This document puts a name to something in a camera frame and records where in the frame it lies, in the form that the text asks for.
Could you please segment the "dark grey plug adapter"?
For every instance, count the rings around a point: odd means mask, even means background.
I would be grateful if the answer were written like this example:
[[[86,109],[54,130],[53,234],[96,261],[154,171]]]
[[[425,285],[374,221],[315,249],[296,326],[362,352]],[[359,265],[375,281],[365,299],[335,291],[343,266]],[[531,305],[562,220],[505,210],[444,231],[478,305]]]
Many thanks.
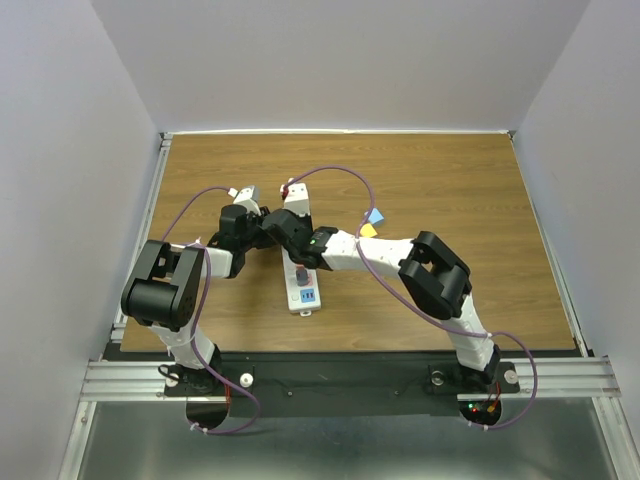
[[[295,278],[298,286],[306,286],[310,283],[309,272],[304,267],[299,267],[295,270]]]

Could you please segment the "white power strip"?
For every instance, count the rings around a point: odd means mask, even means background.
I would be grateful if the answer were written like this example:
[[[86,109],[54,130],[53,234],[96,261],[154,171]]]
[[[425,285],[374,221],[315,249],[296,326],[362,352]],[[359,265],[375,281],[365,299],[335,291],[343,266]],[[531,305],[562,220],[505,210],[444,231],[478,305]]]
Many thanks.
[[[299,314],[302,317],[310,316],[314,311],[321,308],[321,296],[317,273],[313,269],[308,269],[303,265],[295,264],[284,248],[282,251],[283,271],[286,288],[286,299],[289,312]],[[304,267],[310,275],[310,283],[306,286],[296,284],[295,270]]]

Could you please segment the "yellow plug adapter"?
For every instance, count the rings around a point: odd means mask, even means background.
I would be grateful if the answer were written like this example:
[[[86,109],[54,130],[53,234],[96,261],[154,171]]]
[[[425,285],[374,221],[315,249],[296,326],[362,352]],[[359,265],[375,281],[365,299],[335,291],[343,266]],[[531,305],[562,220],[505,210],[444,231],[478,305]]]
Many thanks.
[[[372,224],[366,223],[360,228],[359,235],[362,238],[374,238],[378,235],[378,232]]]

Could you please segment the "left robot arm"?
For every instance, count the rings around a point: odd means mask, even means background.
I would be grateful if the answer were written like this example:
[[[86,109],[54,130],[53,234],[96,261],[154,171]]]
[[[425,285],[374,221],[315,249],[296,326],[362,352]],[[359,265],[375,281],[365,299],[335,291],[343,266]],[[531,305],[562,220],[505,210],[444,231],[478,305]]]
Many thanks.
[[[221,386],[219,349],[195,325],[200,282],[232,279],[248,251],[272,246],[261,230],[268,214],[266,207],[227,205],[206,247],[164,240],[144,244],[125,284],[121,310],[151,329],[172,353],[175,364],[159,368],[167,388],[210,394]]]

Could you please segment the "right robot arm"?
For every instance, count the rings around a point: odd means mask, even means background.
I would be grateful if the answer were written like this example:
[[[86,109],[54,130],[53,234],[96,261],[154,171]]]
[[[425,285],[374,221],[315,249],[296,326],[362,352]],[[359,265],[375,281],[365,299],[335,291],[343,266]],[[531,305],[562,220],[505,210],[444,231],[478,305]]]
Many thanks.
[[[286,209],[268,214],[262,230],[296,264],[371,273],[412,312],[448,333],[466,387],[482,390],[495,381],[500,350],[475,309],[470,268],[434,233],[403,240],[358,238],[335,227],[312,229]]]

